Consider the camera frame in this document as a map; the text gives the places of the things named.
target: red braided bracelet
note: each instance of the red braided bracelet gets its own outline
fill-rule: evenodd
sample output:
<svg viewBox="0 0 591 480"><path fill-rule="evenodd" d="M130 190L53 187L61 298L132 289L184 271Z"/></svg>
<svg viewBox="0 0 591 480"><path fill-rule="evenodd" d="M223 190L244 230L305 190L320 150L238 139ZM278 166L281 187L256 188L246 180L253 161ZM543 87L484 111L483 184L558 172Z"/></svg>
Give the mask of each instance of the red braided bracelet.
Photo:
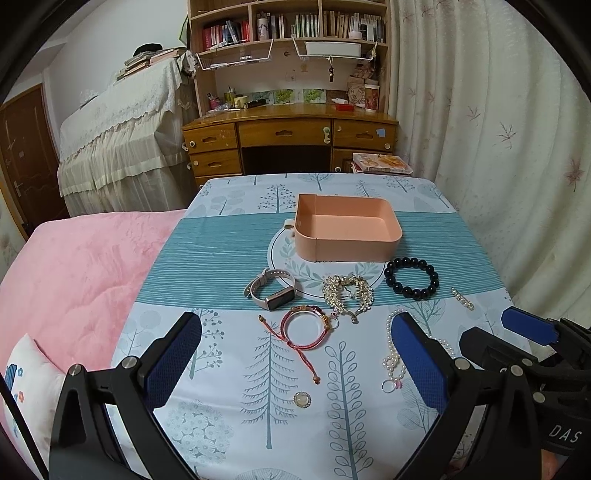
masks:
<svg viewBox="0 0 591 480"><path fill-rule="evenodd" d="M294 314L299 313L299 312L313 313L318 318L320 318L320 320L322 321L322 324L323 324L323 330L322 330L322 333L320 334L320 336L308 345L295 345L290 340L290 338L287 336L287 322L290 321L291 317ZM279 333L275 332L269 326L269 324L267 323L267 321L265 320L265 318L262 315L259 315L259 320L266 327L266 329L269 330L273 335L275 335L279 340L281 340L282 342L285 342L289 348L298 352L302 361L306 364L306 366L310 369L310 371L314 375L314 377L313 377L314 383L316 385L318 385L320 383L320 377L318 375L316 375L316 371L314 370L314 366L312 366L310 361L303 354L303 351L312 350L313 348L317 347L320 344L320 342L322 342L322 340L324 340L324 337L326 337L326 334L330 330L332 330L332 327L330 326L330 317L325 315L325 313L322 311L322 309L317 306L302 305L302 306L298 306L298 307L292 307L292 308L290 308L289 312L287 312L285 314L285 316L283 317L283 320L281 321Z"/></svg>

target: jewelry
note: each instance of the jewelry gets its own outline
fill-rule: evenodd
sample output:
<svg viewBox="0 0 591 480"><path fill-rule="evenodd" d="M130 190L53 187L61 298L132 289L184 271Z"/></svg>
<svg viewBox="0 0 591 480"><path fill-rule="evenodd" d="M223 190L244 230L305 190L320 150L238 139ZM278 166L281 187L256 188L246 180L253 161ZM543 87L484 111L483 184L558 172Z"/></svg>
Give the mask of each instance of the jewelry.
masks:
<svg viewBox="0 0 591 480"><path fill-rule="evenodd" d="M273 295L269 295L265 299L259 299L255 295L256 291L267 283L272 278L287 278L291 285ZM252 297L252 301L256 303L260 308L265 310L275 310L286 303L291 302L296 297L296 280L294 276L287 270L269 270L266 268L252 280L244 289L244 296L246 298Z"/></svg>
<svg viewBox="0 0 591 480"><path fill-rule="evenodd" d="M474 311L474 304L453 287L452 287L452 295L456 298L457 301L459 301L468 310L470 310L471 312Z"/></svg>
<svg viewBox="0 0 591 480"><path fill-rule="evenodd" d="M359 300L359 308L356 312L352 312L345 307L343 300L340 299L340 291L344 287L355 285L357 291L351 294L352 299ZM369 287L367 281L359 275L349 275L348 277L341 277L335 275L334 277L327 277L324 280L322 287L325 302L333 307L333 316L336 317L342 313L349 315L353 323L359 323L357 318L363 312L367 312L374 302L374 291Z"/></svg>
<svg viewBox="0 0 591 480"><path fill-rule="evenodd" d="M300 408L308 408L312 403L312 397L307 392L298 392L294 395L294 403Z"/></svg>
<svg viewBox="0 0 591 480"><path fill-rule="evenodd" d="M399 268L408 267L419 268L427 272L431 278L431 284L422 290L419 288L413 290L411 287L405 287L400 282L397 282L394 272ZM401 293L406 299L412 298L416 301L427 300L429 297L435 295L439 286L439 274L435 271L435 268L432 265L428 265L426 261L419 260L417 257L395 258L393 262L388 262L386 270L384 270L384 276L386 277L386 284L388 287L392 287L394 293Z"/></svg>
<svg viewBox="0 0 591 480"><path fill-rule="evenodd" d="M386 358L384 358L384 361L382 363L384 368L388 371L388 378L382 382L382 392L384 393L392 393L394 390L402 388L402 379L404 378L404 375L406 375L407 372L406 366L402 362L400 354L398 353L398 350L396 350L396 347L394 346L394 343L392 341L392 320L396 315L399 315L401 313L408 312L404 309L397 309L394 310L390 315L388 315L388 318L386 319L386 332L388 335L389 354ZM450 356L454 355L453 348L449 343L447 343L447 340L436 340L441 344L441 346L446 350L446 352ZM396 368L399 365L400 373L395 376L394 370L396 370Z"/></svg>
<svg viewBox="0 0 591 480"><path fill-rule="evenodd" d="M322 333L320 334L320 336L316 340L314 340L312 343L309 343L308 345L295 345L290 340L290 338L287 336L287 323L294 316L294 314L299 313L299 312L312 313L316 317L318 317L320 319L320 321L322 322L322 326L323 326ZM335 328L337 328L339 326L338 323L335 328L332 328L332 326L330 324L331 318L328 315L325 315L320 307L308 306L308 305L302 305L302 306L290 308L289 312L287 312L285 314L285 316L283 317L283 320L281 321L279 333L277 333L275 330L273 330L269 326L269 324L267 323L267 321L265 320L265 318L262 315L259 315L259 320L266 327L266 329L269 330L269 332L271 332L273 335L275 335L282 342L285 342L289 348L295 350L299 354L302 361L306 364L306 366L312 372L312 375L313 375L312 379L314 380L314 383L316 385L318 385L320 383L320 377L318 375L316 375L316 370L314 370L314 366L312 366L312 364L306 358L306 356L303 354L303 352L305 350L312 350L313 348L320 345L322 340L324 340L324 337L326 337L326 334L329 331L334 330Z"/></svg>

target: white pillow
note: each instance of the white pillow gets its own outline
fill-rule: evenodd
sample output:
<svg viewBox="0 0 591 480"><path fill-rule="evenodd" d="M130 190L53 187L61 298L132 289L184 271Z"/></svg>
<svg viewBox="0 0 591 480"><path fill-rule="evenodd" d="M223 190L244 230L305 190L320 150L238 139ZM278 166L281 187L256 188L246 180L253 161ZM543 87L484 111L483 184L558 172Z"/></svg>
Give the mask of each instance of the white pillow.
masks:
<svg viewBox="0 0 591 480"><path fill-rule="evenodd" d="M46 465L49 465L53 418L65 377L28 335L22 337L12 350L4 376ZM41 478L6 404L4 413L14 444L29 468Z"/></svg>

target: pink blanket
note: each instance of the pink blanket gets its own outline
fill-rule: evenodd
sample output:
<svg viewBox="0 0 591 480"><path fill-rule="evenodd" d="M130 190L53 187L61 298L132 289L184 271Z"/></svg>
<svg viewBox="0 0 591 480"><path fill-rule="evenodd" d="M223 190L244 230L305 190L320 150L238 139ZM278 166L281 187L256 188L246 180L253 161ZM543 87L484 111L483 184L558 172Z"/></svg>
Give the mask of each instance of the pink blanket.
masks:
<svg viewBox="0 0 591 480"><path fill-rule="evenodd" d="M62 371L74 363L109 368L139 289L183 213L101 213L37 228L0 284L0 368L25 333Z"/></svg>

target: watch face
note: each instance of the watch face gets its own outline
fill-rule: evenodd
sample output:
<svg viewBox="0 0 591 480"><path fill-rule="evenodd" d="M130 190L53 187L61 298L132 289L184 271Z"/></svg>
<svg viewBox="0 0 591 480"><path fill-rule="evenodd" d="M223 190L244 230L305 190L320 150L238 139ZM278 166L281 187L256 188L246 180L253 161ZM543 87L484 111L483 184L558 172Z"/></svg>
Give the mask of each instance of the watch face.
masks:
<svg viewBox="0 0 591 480"><path fill-rule="evenodd" d="M286 303L291 302L296 297L294 287L286 287L273 295L267 297L267 306L269 310L275 310Z"/></svg>

